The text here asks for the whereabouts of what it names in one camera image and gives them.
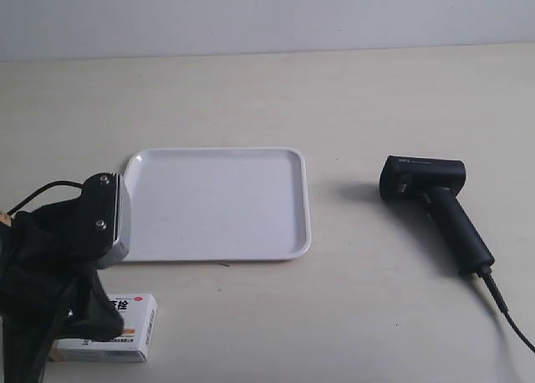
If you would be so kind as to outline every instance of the black handheld scanner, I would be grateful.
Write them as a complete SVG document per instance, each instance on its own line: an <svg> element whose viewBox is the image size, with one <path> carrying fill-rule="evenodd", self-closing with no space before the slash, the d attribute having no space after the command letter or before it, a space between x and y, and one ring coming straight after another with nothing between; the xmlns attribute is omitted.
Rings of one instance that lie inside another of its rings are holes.
<svg viewBox="0 0 535 383"><path fill-rule="evenodd" d="M462 161L389 156L381 172L381 198L416 200L429 213L459 265L459 273L488 273L494 257L456 196L464 186Z"/></svg>

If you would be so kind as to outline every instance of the white table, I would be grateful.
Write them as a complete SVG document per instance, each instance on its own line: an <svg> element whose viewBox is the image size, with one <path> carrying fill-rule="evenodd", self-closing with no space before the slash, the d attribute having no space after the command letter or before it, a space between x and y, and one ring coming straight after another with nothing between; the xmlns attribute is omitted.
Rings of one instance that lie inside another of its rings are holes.
<svg viewBox="0 0 535 383"><path fill-rule="evenodd" d="M535 339L534 108L533 44L0 64L4 209L152 146L294 146L308 167L303 258L106 270L109 292L159 302L150 361L51 365L48 381L533 381L430 224L376 184L389 154L463 160L460 201Z"/></svg>

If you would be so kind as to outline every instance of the tray rim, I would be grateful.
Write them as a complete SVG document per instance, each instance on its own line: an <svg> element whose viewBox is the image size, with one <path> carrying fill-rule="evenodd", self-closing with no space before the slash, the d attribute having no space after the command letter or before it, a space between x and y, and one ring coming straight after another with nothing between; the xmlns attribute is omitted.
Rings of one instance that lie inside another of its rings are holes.
<svg viewBox="0 0 535 383"><path fill-rule="evenodd" d="M129 260L128 255L126 256L124 263L153 263L153 262L218 262L218 261L228 261L228 262L277 262L277 261L286 261L292 260L295 258L300 258L303 256L310 248L312 244L312 226L310 222L310 205L308 200L308 184L307 184L307 173L304 155L301 151L290 147L290 146L187 146L187 147L148 147L142 149L141 151L136 152L130 157L126 163L126 168L123 173L125 184L128 187L128 175L131 174L131 168L133 165L139 161L138 157L143 156L145 153L150 151L286 151L294 154L299 159L299 167L301 171L301 189L303 190L303 215L304 215L304 233L305 233L305 242L303 246L295 252L289 253L288 256L276 257L276 258L219 258L219 259L173 259L173 260L159 260L159 259L134 259Z"/></svg>

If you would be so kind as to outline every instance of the white wall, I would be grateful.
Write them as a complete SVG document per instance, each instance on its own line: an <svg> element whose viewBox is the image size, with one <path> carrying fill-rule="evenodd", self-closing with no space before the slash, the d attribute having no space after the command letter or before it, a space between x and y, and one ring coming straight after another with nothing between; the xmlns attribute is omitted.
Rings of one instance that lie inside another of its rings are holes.
<svg viewBox="0 0 535 383"><path fill-rule="evenodd" d="M0 60L535 40L535 0L0 0Z"/></svg>

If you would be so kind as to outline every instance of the black cable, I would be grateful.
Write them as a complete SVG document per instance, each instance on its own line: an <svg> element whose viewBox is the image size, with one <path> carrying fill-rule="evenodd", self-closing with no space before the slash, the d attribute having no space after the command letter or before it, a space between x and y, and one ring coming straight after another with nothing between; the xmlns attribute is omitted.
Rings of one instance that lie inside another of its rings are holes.
<svg viewBox="0 0 535 383"><path fill-rule="evenodd" d="M29 197L27 197L22 202L20 202L17 206L15 206L13 209L11 209L8 212L8 215L12 216L16 212L18 212L20 209L22 209L24 206L26 206L28 203L30 203L33 199L41 195L43 192L47 191L50 188L54 188L55 186L71 186L73 188L82 189L84 187L84 184L80 184L78 182L72 182L72 181L50 182L47 185L41 186L37 191L35 191L33 194L31 194Z"/></svg>
<svg viewBox="0 0 535 383"><path fill-rule="evenodd" d="M531 341L527 339L527 337L522 333L522 331L520 331L517 324L512 320L512 317L509 314L509 309L507 308L507 305L505 304L505 300L502 297L502 293L500 293L500 290L498 289L498 287L496 286L496 283L494 282L494 278L492 278L491 276L490 268L488 270L485 270L482 273L479 273L479 275L481 276L481 278L483 278L483 281L485 282L485 284L487 285L487 288L491 292L492 297L496 301L496 305L498 306L500 311L503 313L503 315L505 316L505 319L511 325L514 332L517 334L520 340L522 340L522 342L525 345L527 345L527 347L531 351L535 352L535 345L533 345Z"/></svg>

